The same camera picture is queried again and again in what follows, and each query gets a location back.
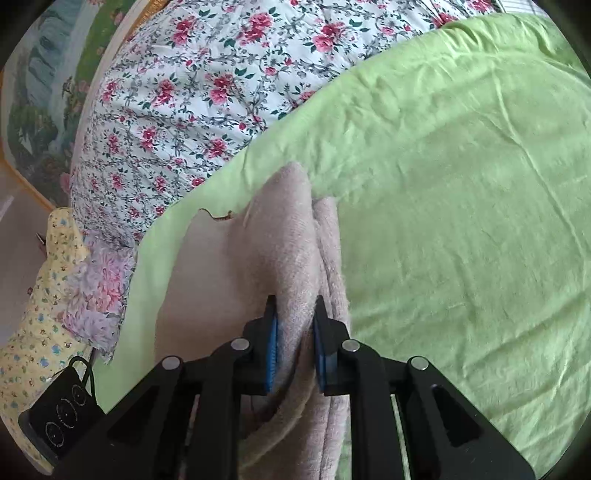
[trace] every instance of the towel fold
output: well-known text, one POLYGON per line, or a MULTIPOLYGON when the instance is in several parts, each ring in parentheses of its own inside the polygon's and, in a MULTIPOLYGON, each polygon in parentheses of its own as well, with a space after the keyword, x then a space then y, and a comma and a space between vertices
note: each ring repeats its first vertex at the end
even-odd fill
POLYGON ((313 201, 297 163, 275 173, 238 216, 201 210, 187 230, 158 314, 157 358, 210 355, 262 316, 267 295, 277 296, 274 389, 242 402, 243 479, 335 477, 349 400, 317 388, 311 321, 321 294, 329 316, 349 327, 340 263, 336 202, 313 201))

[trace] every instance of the green bedsheet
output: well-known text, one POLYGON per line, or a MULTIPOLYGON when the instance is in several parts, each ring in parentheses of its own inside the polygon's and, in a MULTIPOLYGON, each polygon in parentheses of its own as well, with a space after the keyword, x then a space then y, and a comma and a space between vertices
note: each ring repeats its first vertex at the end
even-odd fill
POLYGON ((541 476, 591 407, 590 86, 553 25, 512 15, 447 25, 341 75, 147 233, 115 359, 96 366, 101 405, 156 361, 197 209, 239 211, 297 160, 316 196, 339 201, 354 336, 430 358, 541 476))

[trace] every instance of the red rose print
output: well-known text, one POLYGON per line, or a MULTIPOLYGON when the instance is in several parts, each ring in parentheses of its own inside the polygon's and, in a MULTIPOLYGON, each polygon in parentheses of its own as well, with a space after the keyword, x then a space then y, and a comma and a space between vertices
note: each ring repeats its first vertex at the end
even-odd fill
POLYGON ((109 103, 111 101, 111 98, 113 97, 113 95, 117 91, 117 87, 118 87, 117 80, 111 80, 110 82, 107 83, 105 90, 103 90, 103 93, 100 96, 103 103, 109 103))
POLYGON ((322 27, 322 30, 320 31, 327 37, 336 40, 340 37, 341 33, 345 29, 344 27, 345 24, 343 22, 329 23, 322 27))
POLYGON ((316 35, 312 37, 312 42, 316 46, 316 50, 322 53, 330 52, 333 47, 332 39, 326 35, 316 35))
POLYGON ((221 105, 226 103, 228 99, 228 95, 226 94, 225 90, 221 90, 219 88, 214 88, 209 92, 209 98, 211 98, 214 105, 221 105))
POLYGON ((230 73, 225 73, 221 77, 216 78, 213 84, 221 89, 227 89, 234 82, 233 77, 230 73))
POLYGON ((191 33, 194 24, 195 17, 193 15, 177 23, 177 28, 173 33, 172 41, 177 45, 185 45, 185 43, 187 43, 189 34, 191 33))
POLYGON ((191 28, 193 28, 193 24, 195 22, 195 17, 193 15, 185 18, 184 20, 181 20, 179 23, 177 23, 177 30, 181 31, 181 32, 186 32, 188 30, 190 30, 191 28))
POLYGON ((269 28, 271 25, 273 25, 273 19, 266 12, 253 15, 250 17, 249 21, 253 27, 259 28, 261 30, 264 28, 269 28))
POLYGON ((142 133, 142 140, 139 143, 144 150, 152 151, 154 149, 154 138, 156 138, 156 127, 149 127, 142 133))
POLYGON ((226 143, 221 138, 210 140, 210 147, 207 151, 208 158, 221 157, 226 152, 226 143))
POLYGON ((250 28, 240 33, 239 38, 240 45, 246 45, 248 43, 256 42, 260 40, 264 35, 264 32, 259 28, 250 28))
POLYGON ((438 17, 433 17, 431 19, 436 28, 440 28, 446 23, 453 22, 454 20, 457 20, 457 17, 454 17, 453 15, 447 14, 445 12, 441 12, 438 17))
POLYGON ((123 182, 121 180, 121 175, 119 175, 118 173, 111 174, 111 182, 112 182, 113 188, 115 190, 121 190, 123 188, 123 182))
POLYGON ((156 185, 156 192, 162 193, 164 190, 166 190, 166 179, 164 177, 159 175, 154 179, 154 182, 156 185))
POLYGON ((191 186, 192 187, 199 187, 204 181, 205 181, 205 179, 202 179, 201 177, 198 177, 198 178, 193 179, 191 181, 191 186))
POLYGON ((303 93, 300 95, 300 100, 301 100, 302 102, 305 102, 306 100, 310 99, 310 97, 311 97, 312 95, 314 95, 315 93, 316 93, 316 91, 315 91, 315 90, 310 90, 310 91, 308 91, 308 92, 303 92, 303 93))
POLYGON ((119 153, 119 138, 117 138, 117 135, 110 134, 107 137, 107 143, 109 146, 109 153, 110 154, 119 153))
POLYGON ((189 39, 189 34, 187 32, 176 31, 173 33, 172 40, 176 45, 185 45, 187 40, 189 39))
POLYGON ((485 14, 492 9, 491 0, 472 0, 469 5, 481 14, 485 14))
POLYGON ((242 27, 242 31, 238 35, 238 38, 241 39, 241 45, 260 40, 265 35, 266 30, 273 25, 273 19, 266 12, 253 15, 248 21, 249 26, 242 27))
POLYGON ((168 79, 162 80, 156 89, 156 98, 152 101, 154 106, 168 103, 174 93, 174 83, 168 79))

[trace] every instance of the pink floral pillow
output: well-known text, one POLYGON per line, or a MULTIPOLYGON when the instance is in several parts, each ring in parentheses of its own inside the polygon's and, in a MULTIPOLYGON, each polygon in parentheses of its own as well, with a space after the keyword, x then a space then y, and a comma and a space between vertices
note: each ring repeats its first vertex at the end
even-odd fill
POLYGON ((85 237, 85 245, 90 254, 70 273, 64 298, 53 312, 79 341, 98 349, 109 362, 119 340, 135 251, 113 250, 92 234, 85 237))

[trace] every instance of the waterfall painting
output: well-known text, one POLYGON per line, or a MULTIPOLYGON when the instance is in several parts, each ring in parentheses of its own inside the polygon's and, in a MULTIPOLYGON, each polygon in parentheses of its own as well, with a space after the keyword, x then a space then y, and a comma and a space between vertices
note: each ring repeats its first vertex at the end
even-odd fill
POLYGON ((134 0, 56 0, 4 68, 6 162, 56 206, 68 203, 80 113, 100 58, 134 0))

